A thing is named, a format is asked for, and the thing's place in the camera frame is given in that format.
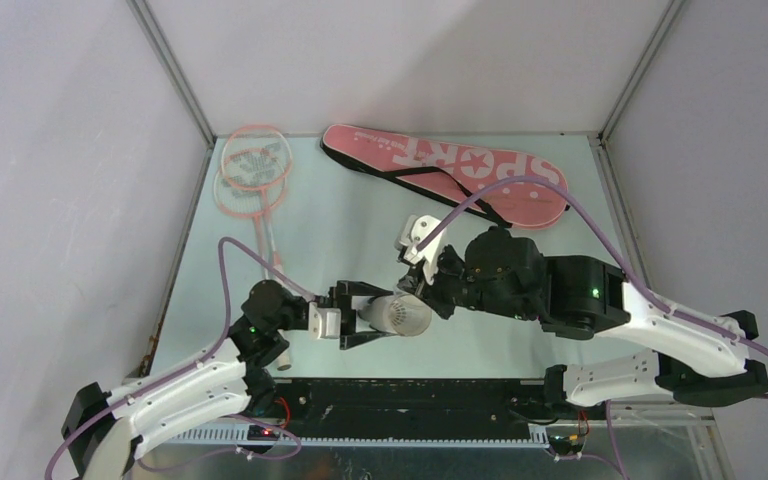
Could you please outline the white shuttlecock tube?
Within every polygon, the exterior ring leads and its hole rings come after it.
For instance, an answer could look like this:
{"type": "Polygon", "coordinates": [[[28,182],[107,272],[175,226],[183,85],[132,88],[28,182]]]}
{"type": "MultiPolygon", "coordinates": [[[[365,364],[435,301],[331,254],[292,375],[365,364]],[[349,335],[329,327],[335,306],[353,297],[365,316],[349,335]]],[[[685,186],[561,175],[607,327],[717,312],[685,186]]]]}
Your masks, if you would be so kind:
{"type": "Polygon", "coordinates": [[[407,293],[359,297],[352,301],[352,307],[362,328],[402,337],[423,334],[433,316],[429,306],[407,293]]]}

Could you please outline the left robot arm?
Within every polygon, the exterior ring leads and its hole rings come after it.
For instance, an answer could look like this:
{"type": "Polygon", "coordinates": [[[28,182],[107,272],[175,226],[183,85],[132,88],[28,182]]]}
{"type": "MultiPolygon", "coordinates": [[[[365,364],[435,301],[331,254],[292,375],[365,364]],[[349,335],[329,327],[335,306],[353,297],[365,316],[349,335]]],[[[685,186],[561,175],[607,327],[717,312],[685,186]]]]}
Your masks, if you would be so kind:
{"type": "Polygon", "coordinates": [[[309,330],[338,340],[367,310],[381,316],[396,297],[364,282],[342,282],[326,296],[305,298],[262,280],[220,338],[159,373],[105,390],[79,389],[61,428],[80,479],[120,479],[174,436],[223,417],[264,416],[276,403],[268,366],[289,348],[284,332],[309,330]]]}

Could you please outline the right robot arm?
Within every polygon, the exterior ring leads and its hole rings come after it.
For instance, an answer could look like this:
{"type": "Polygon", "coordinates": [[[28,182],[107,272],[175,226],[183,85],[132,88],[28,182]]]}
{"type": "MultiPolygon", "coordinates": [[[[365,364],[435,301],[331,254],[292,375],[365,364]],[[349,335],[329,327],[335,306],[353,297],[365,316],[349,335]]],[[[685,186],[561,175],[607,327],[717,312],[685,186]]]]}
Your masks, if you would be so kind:
{"type": "Polygon", "coordinates": [[[409,268],[399,286],[439,317],[463,308],[535,321],[569,340],[639,346],[624,358],[549,367],[541,402],[553,417],[647,395],[718,408],[768,393],[766,367],[748,352],[757,326],[746,311],[694,325],[658,296],[639,291],[621,269],[583,255],[546,256],[532,239],[500,227],[481,233],[463,253],[439,240],[425,245],[424,237],[398,237],[399,258],[409,268]]]}

